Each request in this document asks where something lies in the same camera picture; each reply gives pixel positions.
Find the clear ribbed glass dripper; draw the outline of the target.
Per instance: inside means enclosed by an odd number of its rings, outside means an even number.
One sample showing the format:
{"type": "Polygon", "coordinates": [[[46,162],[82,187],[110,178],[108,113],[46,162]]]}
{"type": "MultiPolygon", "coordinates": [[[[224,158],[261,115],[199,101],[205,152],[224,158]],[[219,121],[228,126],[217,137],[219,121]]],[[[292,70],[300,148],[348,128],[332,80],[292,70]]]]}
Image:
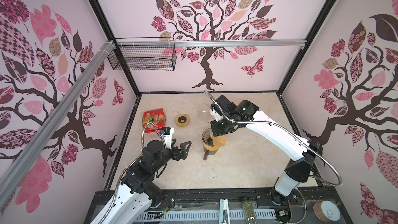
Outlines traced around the clear ribbed glass dripper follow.
{"type": "Polygon", "coordinates": [[[214,147],[213,139],[211,137],[211,128],[206,129],[202,133],[202,141],[203,141],[204,145],[207,145],[209,147],[214,147]]]}

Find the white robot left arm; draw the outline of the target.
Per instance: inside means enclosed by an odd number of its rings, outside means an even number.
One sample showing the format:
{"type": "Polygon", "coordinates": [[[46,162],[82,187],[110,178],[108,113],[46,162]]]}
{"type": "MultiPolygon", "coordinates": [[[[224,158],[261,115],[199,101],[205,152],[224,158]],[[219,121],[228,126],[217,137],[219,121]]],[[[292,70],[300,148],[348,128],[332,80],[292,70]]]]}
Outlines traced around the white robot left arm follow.
{"type": "Polygon", "coordinates": [[[184,160],[188,157],[191,141],[163,147],[159,140],[153,140],[144,147],[141,156],[122,173],[120,183],[112,198],[106,203],[92,224],[132,224],[152,205],[160,203],[161,189],[153,183],[170,160],[184,160]]]}

